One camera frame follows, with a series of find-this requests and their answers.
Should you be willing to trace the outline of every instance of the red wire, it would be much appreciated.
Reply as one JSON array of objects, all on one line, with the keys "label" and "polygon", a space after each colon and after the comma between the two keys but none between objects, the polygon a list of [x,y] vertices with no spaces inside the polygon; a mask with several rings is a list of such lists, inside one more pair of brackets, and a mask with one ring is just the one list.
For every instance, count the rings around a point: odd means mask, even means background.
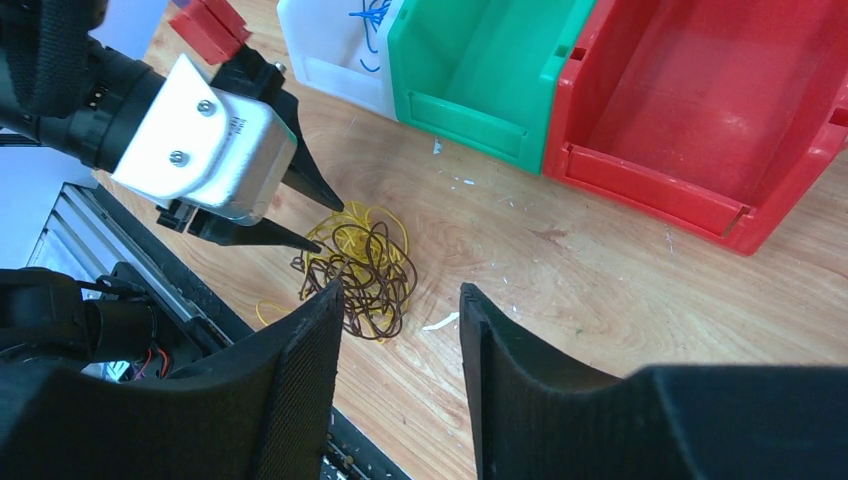
[{"label": "red wire", "polygon": [[144,369],[147,368],[148,365],[150,365],[150,360],[153,360],[153,350],[148,348],[147,349],[147,361],[145,361],[144,365],[141,366],[141,370],[139,370],[138,373],[135,374],[135,377],[133,378],[133,380],[138,380],[139,378],[141,378],[141,374],[144,373]]},{"label": "red wire", "polygon": [[156,347],[156,350],[159,351],[159,355],[162,355],[162,371],[159,372],[159,378],[165,378],[165,375],[168,374],[168,367],[171,366],[171,360],[164,350],[159,347]]}]

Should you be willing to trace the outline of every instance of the white wall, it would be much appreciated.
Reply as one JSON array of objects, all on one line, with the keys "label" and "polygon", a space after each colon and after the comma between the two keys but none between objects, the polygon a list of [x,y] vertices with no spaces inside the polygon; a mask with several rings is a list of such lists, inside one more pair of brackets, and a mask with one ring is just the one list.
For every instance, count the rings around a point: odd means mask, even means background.
[{"label": "white wall", "polygon": [[[168,0],[111,0],[106,21],[92,35],[141,58]],[[0,148],[0,268],[25,266],[65,182],[95,185],[79,161],[47,148]]]}]

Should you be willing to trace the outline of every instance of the white bin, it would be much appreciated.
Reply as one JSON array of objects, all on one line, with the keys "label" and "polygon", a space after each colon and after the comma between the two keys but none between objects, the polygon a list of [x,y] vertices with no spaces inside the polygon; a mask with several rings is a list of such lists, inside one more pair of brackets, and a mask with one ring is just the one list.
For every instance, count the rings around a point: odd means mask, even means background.
[{"label": "white bin", "polygon": [[[277,14],[297,81],[397,120],[386,38],[402,4],[392,0],[377,33],[369,32],[375,54],[362,18],[349,15],[362,11],[362,0],[280,0]],[[369,72],[360,59],[380,70]]]}]

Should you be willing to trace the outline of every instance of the red bin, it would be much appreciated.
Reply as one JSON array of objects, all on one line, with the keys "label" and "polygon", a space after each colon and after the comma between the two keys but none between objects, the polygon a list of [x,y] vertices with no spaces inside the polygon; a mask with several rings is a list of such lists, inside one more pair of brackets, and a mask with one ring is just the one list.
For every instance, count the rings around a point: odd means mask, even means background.
[{"label": "red bin", "polygon": [[848,1],[598,0],[543,171],[750,255],[846,137]]}]

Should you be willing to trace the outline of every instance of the wooden tabletop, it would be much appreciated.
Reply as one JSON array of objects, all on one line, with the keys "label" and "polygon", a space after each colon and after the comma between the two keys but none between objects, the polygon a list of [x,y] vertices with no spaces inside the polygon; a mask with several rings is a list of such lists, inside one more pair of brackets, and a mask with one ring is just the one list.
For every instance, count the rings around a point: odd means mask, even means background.
[{"label": "wooden tabletop", "polygon": [[[250,45],[290,65],[276,2],[232,3]],[[163,22],[146,61],[165,73],[189,50]],[[412,477],[475,475],[459,330],[422,330],[458,310],[462,282],[615,375],[657,362],[848,364],[845,156],[743,258],[448,141],[436,155],[433,135],[287,78],[329,184],[344,200],[391,209],[410,231],[421,283],[403,333],[384,345],[345,335],[335,404]],[[254,328],[260,299],[299,303],[295,251],[177,235],[155,224],[149,202],[99,178]],[[329,214],[285,186],[277,196],[268,216],[301,234]]]}]

